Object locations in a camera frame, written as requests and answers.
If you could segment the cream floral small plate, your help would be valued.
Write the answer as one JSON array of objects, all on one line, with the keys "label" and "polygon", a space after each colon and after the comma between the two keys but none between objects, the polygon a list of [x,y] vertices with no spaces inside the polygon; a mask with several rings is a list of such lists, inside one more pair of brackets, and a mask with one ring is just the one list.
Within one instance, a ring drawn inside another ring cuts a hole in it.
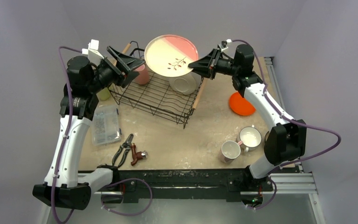
[{"label": "cream floral small plate", "polygon": [[170,87],[178,93],[190,95],[201,83],[201,77],[193,72],[184,76],[168,78]]}]

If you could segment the pink rimmed large plate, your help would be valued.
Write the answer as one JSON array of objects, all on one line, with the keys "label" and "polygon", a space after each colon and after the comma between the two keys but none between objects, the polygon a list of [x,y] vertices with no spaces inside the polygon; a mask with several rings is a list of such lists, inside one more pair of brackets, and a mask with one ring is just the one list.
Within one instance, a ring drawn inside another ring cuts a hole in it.
[{"label": "pink rimmed large plate", "polygon": [[198,50],[179,35],[161,35],[145,47],[145,62],[154,73],[164,77],[181,77],[192,71],[188,65],[199,59]]}]

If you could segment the black wire dish rack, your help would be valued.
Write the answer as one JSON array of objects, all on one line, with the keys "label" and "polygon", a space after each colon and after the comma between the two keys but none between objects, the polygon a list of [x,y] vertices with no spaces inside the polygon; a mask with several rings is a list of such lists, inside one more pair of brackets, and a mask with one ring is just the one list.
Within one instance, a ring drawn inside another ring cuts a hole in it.
[{"label": "black wire dish rack", "polygon": [[110,94],[117,104],[126,104],[152,115],[181,124],[185,127],[195,111],[195,101],[198,97],[203,78],[196,77],[196,89],[189,95],[176,92],[169,85],[167,78],[156,74],[151,69],[149,82],[137,84],[132,81],[125,88],[111,86]]}]

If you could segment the orange plate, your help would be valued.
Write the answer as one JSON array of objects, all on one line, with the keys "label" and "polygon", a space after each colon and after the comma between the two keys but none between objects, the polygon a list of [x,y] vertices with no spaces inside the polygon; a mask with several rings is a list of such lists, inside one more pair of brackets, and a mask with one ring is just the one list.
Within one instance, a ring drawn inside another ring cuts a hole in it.
[{"label": "orange plate", "polygon": [[233,112],[241,116],[250,116],[256,112],[256,109],[238,92],[230,96],[229,106]]}]

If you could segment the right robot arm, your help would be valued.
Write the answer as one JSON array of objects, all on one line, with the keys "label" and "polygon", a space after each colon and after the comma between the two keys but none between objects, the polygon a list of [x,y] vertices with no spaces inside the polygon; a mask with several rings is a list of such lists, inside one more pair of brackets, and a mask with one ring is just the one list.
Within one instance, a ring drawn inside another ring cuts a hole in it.
[{"label": "right robot arm", "polygon": [[214,79],[217,73],[229,75],[238,93],[261,115],[269,128],[264,154],[244,171],[243,184],[249,190],[260,186],[262,179],[286,161],[293,161],[305,153],[305,122],[295,120],[271,97],[264,79],[253,70],[257,56],[248,44],[236,47],[233,58],[225,59],[221,49],[213,49],[205,57],[188,64],[192,71],[204,78]]}]

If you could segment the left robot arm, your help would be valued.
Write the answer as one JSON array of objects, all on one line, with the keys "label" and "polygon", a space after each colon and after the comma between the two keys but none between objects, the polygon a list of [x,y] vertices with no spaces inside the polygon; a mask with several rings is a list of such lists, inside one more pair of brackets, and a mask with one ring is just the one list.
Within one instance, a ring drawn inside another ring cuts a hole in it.
[{"label": "left robot arm", "polygon": [[66,83],[60,102],[60,133],[55,154],[42,184],[33,187],[35,198],[52,208],[83,210],[92,194],[105,187],[114,191],[120,186],[118,169],[100,165],[82,179],[78,178],[79,161],[86,134],[99,103],[97,94],[116,85],[128,86],[137,76],[144,59],[131,57],[107,47],[116,60],[112,63],[97,50],[79,52],[63,65]]}]

